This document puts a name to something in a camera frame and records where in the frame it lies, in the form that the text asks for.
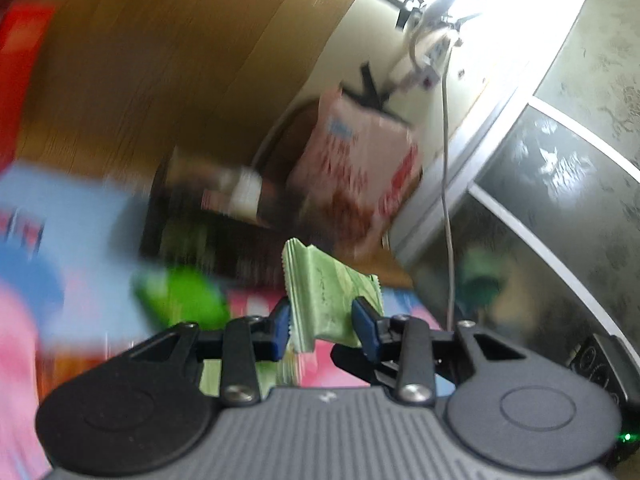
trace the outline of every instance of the metal frame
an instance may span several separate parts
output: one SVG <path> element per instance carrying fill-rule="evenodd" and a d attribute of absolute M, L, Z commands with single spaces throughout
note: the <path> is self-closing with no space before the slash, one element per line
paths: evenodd
<path fill-rule="evenodd" d="M 446 193 L 450 208 L 460 202 L 524 110 L 571 31 L 584 1 L 568 1 L 565 12 L 549 22 L 545 37 L 552 39 L 542 46 L 536 59 L 526 62 L 508 83 L 490 84 L 451 137 Z M 442 156 L 424 171 L 420 186 L 389 231 L 390 248 L 404 267 L 416 262 L 442 226 L 441 176 Z"/>

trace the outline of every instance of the green wrapper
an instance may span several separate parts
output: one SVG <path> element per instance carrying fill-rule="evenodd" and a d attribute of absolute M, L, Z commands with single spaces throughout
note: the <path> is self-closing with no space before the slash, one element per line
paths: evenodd
<path fill-rule="evenodd" d="M 219 330 L 229 321 L 222 293 L 197 269 L 177 267 L 137 276 L 134 291 L 164 328 L 195 321 L 204 330 Z"/>
<path fill-rule="evenodd" d="M 217 397 L 220 392 L 220 372 L 222 361 L 207 359 L 204 361 L 200 391 L 208 396 Z M 260 385 L 260 396 L 263 399 L 269 395 L 274 386 L 298 386 L 297 357 L 292 350 L 287 349 L 281 361 L 259 361 L 255 364 Z"/>
<path fill-rule="evenodd" d="M 294 350 L 312 352 L 315 339 L 360 346 L 351 326 L 351 302 L 364 296 L 382 314 L 378 277 L 361 274 L 296 238 L 285 244 L 282 261 Z"/>

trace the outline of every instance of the pink fabric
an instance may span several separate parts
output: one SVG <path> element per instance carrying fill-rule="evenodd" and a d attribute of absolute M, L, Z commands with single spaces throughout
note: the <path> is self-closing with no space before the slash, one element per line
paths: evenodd
<path fill-rule="evenodd" d="M 419 317 L 420 319 L 425 320 L 427 322 L 427 324 L 429 325 L 429 328 L 431 328 L 431 330 L 442 330 L 442 327 L 439 325 L 439 323 L 436 321 L 436 319 L 423 306 L 421 306 L 421 305 L 414 306 L 411 309 L 410 314 L 411 314 L 411 316 Z"/>
<path fill-rule="evenodd" d="M 50 469 L 36 437 L 37 330 L 20 298 L 0 282 L 0 478 L 37 479 Z"/>

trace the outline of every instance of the white cable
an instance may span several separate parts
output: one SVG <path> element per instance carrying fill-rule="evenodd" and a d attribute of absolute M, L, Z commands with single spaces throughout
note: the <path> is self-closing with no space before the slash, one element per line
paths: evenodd
<path fill-rule="evenodd" d="M 411 37 L 409 38 L 409 59 L 411 60 L 411 63 L 417 71 L 422 70 L 422 67 L 418 63 L 418 60 L 415 58 L 415 47 L 418 44 L 418 37 L 422 34 L 423 29 L 425 29 L 425 27 L 427 26 L 426 17 L 427 15 L 426 13 L 424 13 L 420 21 L 412 31 Z"/>
<path fill-rule="evenodd" d="M 447 266 L 449 268 L 449 297 L 447 300 L 447 330 L 453 330 L 454 308 L 456 305 L 456 267 L 453 257 L 453 240 L 451 237 L 451 222 L 449 208 L 447 208 L 447 175 L 449 173 L 449 104 L 447 102 L 447 74 L 449 61 L 453 51 L 454 41 L 451 38 L 442 71 L 442 212 L 444 213 L 444 235 L 447 242 Z"/>

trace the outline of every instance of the screw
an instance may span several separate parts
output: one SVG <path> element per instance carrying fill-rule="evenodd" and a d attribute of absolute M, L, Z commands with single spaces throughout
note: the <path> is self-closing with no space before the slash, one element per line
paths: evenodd
<path fill-rule="evenodd" d="M 230 384 L 225 388 L 225 397 L 232 402 L 251 402 L 255 392 L 244 384 Z"/>
<path fill-rule="evenodd" d="M 426 402 L 431 399 L 432 395 L 431 390 L 422 384 L 405 384 L 398 392 L 398 396 L 401 400 L 412 404 Z"/>

